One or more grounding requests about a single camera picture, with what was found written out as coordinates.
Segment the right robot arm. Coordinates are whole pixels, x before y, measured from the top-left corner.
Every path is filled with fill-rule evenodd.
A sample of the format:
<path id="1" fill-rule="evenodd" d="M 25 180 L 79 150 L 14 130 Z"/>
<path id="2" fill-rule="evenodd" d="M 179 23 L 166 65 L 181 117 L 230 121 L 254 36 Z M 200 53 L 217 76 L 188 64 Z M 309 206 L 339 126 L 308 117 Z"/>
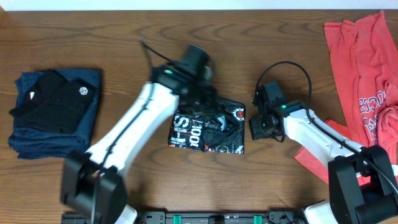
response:
<path id="1" fill-rule="evenodd" d="M 253 140 L 290 138 L 328 172 L 329 200 L 302 210 L 303 223 L 380 223 L 397 216 L 397 182 L 385 149 L 345 138 L 301 101 L 289 102 L 280 86 L 256 86 L 249 120 Z"/>

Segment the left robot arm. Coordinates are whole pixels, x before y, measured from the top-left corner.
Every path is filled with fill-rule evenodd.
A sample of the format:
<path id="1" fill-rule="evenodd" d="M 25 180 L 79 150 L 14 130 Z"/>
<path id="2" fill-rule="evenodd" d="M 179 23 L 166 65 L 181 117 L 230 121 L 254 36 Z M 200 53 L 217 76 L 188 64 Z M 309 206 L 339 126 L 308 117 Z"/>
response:
<path id="1" fill-rule="evenodd" d="M 212 76 L 211 57 L 193 45 L 180 60 L 151 66 L 150 80 L 110 132 L 86 152 L 66 157 L 61 202 L 90 223 L 134 223 L 124 179 L 135 157 L 177 110 L 196 117 L 217 107 Z"/>

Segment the black patterned jersey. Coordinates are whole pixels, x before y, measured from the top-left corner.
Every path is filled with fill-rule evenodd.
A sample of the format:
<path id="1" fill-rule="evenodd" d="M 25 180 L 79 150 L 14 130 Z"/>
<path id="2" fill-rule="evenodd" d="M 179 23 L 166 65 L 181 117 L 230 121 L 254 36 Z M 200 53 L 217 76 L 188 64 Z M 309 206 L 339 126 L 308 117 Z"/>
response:
<path id="1" fill-rule="evenodd" d="M 178 108 L 170 125 L 168 145 L 202 152 L 244 154 L 244 103 L 220 98 L 220 110 L 190 115 Z"/>

